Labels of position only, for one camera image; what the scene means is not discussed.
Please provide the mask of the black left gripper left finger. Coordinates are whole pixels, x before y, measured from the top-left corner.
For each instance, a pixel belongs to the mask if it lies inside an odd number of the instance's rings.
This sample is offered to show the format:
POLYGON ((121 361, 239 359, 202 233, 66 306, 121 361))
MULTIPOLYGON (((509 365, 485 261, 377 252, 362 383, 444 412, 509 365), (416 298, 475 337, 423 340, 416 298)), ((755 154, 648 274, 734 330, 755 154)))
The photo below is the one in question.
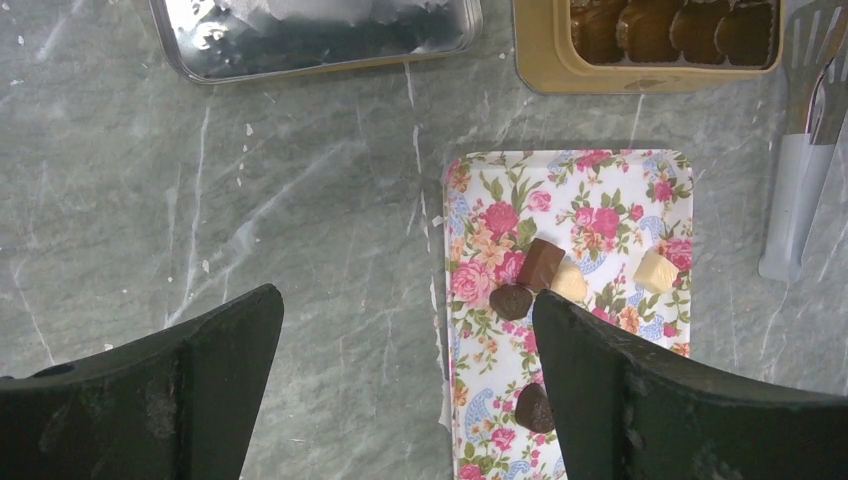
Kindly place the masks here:
POLYGON ((262 285, 112 350, 1 381, 5 479, 236 479, 279 342, 262 285))

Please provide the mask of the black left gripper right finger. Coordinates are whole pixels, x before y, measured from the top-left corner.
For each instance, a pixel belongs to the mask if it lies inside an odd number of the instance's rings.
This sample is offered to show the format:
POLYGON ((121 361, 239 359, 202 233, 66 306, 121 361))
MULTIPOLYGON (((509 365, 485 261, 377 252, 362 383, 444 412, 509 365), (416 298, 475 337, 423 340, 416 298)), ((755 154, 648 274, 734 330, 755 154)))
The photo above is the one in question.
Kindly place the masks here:
POLYGON ((551 291, 532 312, 571 479, 843 479, 847 400, 688 359, 551 291))

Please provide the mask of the floral rectangular tray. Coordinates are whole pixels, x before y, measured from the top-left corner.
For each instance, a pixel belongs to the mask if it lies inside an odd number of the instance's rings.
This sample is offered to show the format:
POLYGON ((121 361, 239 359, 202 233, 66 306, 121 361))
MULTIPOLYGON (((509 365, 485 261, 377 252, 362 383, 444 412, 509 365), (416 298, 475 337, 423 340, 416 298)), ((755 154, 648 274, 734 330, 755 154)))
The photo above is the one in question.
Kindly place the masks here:
POLYGON ((532 320, 504 321, 490 293, 516 282, 530 244, 565 251, 588 282, 581 307, 681 355, 690 351, 691 166, 675 150, 467 154, 445 179, 446 309, 454 473, 459 479, 562 479, 554 433, 514 417, 542 379, 532 320), (679 270, 652 294, 633 276, 655 250, 679 270))

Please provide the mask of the metal tongs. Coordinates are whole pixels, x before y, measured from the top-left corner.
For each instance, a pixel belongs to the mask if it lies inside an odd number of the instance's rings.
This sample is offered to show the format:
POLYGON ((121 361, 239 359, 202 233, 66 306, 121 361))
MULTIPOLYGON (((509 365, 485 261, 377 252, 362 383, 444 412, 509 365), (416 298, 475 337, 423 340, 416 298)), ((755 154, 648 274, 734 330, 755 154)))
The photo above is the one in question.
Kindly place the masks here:
POLYGON ((793 283, 847 114, 847 3, 811 1, 787 20, 788 100, 761 277, 793 283))

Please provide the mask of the silver tin lid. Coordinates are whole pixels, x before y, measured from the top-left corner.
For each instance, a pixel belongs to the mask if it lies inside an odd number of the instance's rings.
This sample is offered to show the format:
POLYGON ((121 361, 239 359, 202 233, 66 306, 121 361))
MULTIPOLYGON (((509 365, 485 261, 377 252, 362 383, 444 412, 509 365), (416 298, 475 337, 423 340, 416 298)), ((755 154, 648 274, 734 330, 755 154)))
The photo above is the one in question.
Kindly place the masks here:
POLYGON ((170 65, 216 85, 429 60, 464 52, 477 1, 152 1, 170 65))

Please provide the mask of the gold chocolate tin box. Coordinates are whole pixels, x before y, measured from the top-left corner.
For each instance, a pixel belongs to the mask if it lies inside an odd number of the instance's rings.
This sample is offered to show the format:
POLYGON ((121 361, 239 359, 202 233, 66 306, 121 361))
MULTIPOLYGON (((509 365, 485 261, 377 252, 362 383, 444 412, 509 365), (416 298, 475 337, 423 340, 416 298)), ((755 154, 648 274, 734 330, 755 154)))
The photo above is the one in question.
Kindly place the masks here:
POLYGON ((542 94, 694 92, 755 79, 782 51, 780 1, 513 4, 517 71, 542 94))

